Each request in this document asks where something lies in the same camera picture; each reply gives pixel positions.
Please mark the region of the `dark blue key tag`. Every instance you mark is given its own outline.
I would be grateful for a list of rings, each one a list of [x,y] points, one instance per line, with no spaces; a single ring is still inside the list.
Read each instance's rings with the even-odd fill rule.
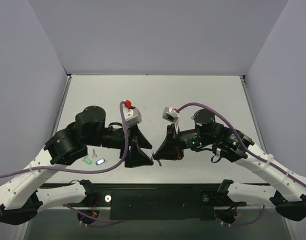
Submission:
[[[104,164],[104,163],[106,163],[106,162],[107,162],[107,160],[106,160],[105,158],[101,158],[101,159],[97,160],[97,161],[95,162],[95,164],[96,164],[97,166],[100,166],[100,165],[102,165],[102,164]]]

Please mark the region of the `green key tag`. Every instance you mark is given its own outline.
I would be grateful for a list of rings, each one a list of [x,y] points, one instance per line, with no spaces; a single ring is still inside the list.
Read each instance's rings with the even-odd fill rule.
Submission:
[[[85,162],[86,164],[88,165],[91,165],[93,163],[93,161],[88,157],[88,156],[85,156],[83,159],[82,159],[83,162]]]

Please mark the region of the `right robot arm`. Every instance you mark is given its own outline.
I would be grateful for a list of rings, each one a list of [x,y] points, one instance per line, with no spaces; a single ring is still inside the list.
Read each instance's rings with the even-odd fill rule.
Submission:
[[[297,222],[306,217],[306,177],[277,162],[250,137],[216,122],[215,114],[207,109],[198,110],[192,117],[194,128],[184,131],[178,126],[176,109],[165,108],[162,117],[171,124],[166,128],[163,143],[152,155],[154,160],[181,160],[186,149],[212,152],[212,163],[226,159],[267,182],[267,185],[253,185],[225,179],[216,192],[219,203],[263,205]]]

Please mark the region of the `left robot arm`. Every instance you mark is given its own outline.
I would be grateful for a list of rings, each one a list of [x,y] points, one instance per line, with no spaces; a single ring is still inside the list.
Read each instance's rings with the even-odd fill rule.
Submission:
[[[0,185],[0,223],[17,226],[43,210],[60,205],[95,207],[100,197],[89,180],[43,188],[54,174],[86,157],[89,146],[119,150],[119,163],[127,168],[151,166],[153,161],[145,150],[152,145],[139,130],[140,111],[123,101],[120,114],[121,122],[106,125],[105,110],[88,106],[75,116],[73,123],[56,132],[22,171]]]

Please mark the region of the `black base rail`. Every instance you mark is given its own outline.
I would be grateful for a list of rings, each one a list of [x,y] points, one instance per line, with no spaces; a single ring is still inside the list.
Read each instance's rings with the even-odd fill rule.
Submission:
[[[218,192],[218,183],[122,184],[96,183],[99,208],[110,209],[110,220],[214,220],[215,208],[244,207]]]

